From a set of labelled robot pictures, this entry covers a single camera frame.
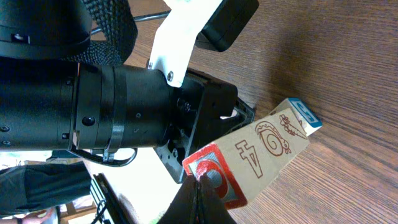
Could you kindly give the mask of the wooden block yellow side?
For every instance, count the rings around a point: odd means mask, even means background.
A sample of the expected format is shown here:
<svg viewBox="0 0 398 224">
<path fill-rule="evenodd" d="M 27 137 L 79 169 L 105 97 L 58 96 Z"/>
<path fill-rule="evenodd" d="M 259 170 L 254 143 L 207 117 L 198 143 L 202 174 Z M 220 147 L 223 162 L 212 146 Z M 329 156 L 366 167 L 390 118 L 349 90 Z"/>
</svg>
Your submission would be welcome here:
<svg viewBox="0 0 398 224">
<path fill-rule="evenodd" d="M 288 164 L 309 145 L 308 137 L 291 109 L 266 116 L 254 123 L 246 153 L 255 165 Z"/>
</svg>

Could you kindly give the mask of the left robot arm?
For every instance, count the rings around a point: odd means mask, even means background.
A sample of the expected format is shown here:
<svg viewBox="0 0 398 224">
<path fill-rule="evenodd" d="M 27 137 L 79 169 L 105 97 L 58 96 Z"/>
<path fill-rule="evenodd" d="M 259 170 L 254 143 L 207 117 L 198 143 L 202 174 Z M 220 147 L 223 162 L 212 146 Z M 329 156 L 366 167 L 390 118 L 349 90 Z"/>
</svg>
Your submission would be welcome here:
<svg viewBox="0 0 398 224">
<path fill-rule="evenodd" d="M 257 1 L 182 1 L 134 17 L 127 1 L 1 2 L 1 150 L 66 150 L 122 167 L 152 147 L 176 183 L 182 162 L 254 119 L 223 80 L 188 67 L 223 52 Z"/>
</svg>

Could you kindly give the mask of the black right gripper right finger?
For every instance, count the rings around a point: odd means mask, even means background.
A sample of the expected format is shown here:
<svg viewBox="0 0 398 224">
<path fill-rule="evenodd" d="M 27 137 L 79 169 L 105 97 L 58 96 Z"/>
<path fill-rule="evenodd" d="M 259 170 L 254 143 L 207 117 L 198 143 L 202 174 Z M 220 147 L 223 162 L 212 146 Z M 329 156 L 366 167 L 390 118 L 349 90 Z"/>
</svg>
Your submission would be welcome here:
<svg viewBox="0 0 398 224">
<path fill-rule="evenodd" d="M 236 224 L 206 175 L 199 178 L 198 222 L 200 224 Z"/>
</svg>

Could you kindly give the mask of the wooden block red letter D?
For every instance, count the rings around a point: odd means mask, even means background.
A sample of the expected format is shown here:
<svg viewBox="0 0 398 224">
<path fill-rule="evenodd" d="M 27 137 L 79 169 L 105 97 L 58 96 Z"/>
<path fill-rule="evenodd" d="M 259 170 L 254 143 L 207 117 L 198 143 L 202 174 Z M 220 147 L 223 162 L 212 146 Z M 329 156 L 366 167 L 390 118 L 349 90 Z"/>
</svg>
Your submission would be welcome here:
<svg viewBox="0 0 398 224">
<path fill-rule="evenodd" d="M 183 160 L 182 165 L 186 174 L 193 175 L 197 180 L 203 176 L 209 178 L 210 185 L 227 209 L 248 204 L 226 159 L 215 143 L 210 143 L 194 152 Z"/>
</svg>

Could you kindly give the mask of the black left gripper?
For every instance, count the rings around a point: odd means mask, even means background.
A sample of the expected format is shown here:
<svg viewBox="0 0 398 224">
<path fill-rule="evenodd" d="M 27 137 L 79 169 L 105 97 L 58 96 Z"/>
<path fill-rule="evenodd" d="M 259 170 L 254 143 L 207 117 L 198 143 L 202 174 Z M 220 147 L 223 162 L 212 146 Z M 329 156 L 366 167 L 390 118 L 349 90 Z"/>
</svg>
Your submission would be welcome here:
<svg viewBox="0 0 398 224">
<path fill-rule="evenodd" d="M 173 180 L 186 178 L 182 161 L 210 142 L 254 120 L 255 110 L 238 97 L 235 85 L 189 68 L 174 89 L 165 144 L 154 150 Z"/>
</svg>

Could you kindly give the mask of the wooden block letter H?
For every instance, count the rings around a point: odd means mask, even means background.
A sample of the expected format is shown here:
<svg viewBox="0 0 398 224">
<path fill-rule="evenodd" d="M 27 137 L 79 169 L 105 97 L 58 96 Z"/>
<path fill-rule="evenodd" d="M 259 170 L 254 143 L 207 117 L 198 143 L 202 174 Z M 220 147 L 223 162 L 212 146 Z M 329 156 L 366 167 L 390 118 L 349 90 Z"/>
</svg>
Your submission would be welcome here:
<svg viewBox="0 0 398 224">
<path fill-rule="evenodd" d="M 241 128 L 214 141 L 247 201 L 252 201 L 294 158 L 293 139 L 268 121 Z"/>
</svg>

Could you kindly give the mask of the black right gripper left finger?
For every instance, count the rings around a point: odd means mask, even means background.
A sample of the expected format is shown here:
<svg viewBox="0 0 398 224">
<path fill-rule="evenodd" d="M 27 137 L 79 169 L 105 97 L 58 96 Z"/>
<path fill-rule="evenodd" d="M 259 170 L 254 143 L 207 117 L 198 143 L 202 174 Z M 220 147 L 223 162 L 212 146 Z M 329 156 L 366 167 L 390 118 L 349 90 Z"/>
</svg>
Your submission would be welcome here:
<svg viewBox="0 0 398 224">
<path fill-rule="evenodd" d="M 197 222 L 198 181 L 188 176 L 158 224 L 193 224 Z"/>
</svg>

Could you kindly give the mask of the wooden block number five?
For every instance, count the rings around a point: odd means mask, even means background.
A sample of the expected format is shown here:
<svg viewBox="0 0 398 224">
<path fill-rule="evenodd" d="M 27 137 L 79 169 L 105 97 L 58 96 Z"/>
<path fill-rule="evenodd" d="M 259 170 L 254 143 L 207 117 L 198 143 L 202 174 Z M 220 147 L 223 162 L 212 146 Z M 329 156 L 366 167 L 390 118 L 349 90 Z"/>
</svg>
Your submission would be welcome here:
<svg viewBox="0 0 398 224">
<path fill-rule="evenodd" d="M 280 119 L 280 123 L 289 134 L 306 139 L 323 126 L 321 120 L 298 98 L 286 98 L 274 108 L 269 115 L 273 115 L 287 108 L 292 110 L 303 129 L 303 132 L 301 132 L 298 128 L 294 128 L 290 120 L 283 117 Z"/>
</svg>

